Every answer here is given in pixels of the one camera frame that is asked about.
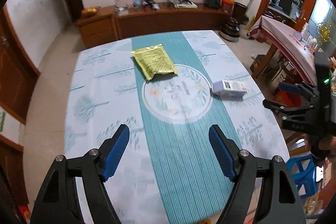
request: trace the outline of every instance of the yellow bag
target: yellow bag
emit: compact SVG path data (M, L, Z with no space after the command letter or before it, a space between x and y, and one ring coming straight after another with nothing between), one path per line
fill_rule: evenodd
M177 69L162 44L140 48L131 51L131 53L147 80L153 79L155 74L177 74Z

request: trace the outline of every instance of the drawer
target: drawer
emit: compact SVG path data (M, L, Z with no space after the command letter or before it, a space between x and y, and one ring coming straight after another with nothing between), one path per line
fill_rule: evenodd
M107 30L83 37L83 42L86 48L92 48L115 40L116 37L113 30Z
M81 32L84 37L107 30L112 30L111 18L95 21L81 27Z

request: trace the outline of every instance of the blue plastic stool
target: blue plastic stool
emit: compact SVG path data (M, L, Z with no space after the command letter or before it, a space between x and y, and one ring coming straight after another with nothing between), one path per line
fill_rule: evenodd
M303 169L302 162L305 160L310 160L306 170ZM301 195L301 199L310 197L317 192L316 188L316 166L313 163L311 155L290 158L286 163L288 170L290 171L294 164L297 165L299 173L292 174L295 185L297 185L297 190L299 191L303 185L306 193Z

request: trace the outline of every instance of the golden decoration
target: golden decoration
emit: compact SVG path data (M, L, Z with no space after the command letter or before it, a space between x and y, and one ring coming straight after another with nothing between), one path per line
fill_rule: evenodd
M320 35L319 45L324 42L331 41L330 31L331 31L331 23L330 22L322 22L317 25L318 33Z

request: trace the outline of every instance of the metal screw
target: metal screw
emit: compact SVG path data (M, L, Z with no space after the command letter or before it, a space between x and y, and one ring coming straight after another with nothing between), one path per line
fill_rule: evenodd
M64 159L64 156L63 155L58 155L56 156L55 160L56 161L62 161Z
M250 153L249 153L247 150L243 149L243 150L240 150L240 154L241 154L243 157L247 157Z
M95 156L97 154L98 154L98 149L97 148L93 148L89 151L90 156Z
M274 156L275 161L282 162L283 159L280 156Z

